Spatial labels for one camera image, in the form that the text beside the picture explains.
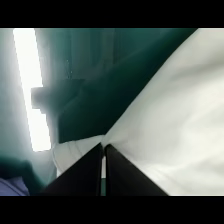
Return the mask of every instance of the fluorescent light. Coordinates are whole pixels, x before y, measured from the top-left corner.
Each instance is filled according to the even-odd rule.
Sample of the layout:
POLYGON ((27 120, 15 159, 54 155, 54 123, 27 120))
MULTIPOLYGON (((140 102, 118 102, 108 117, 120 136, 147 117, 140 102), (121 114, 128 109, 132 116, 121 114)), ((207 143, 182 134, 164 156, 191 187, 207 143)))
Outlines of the fluorescent light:
POLYGON ((43 86, 35 30, 16 28, 13 30, 13 35, 32 148, 36 152, 49 150, 51 142, 46 115, 41 114, 40 110, 32 109, 31 105, 31 88, 43 86))

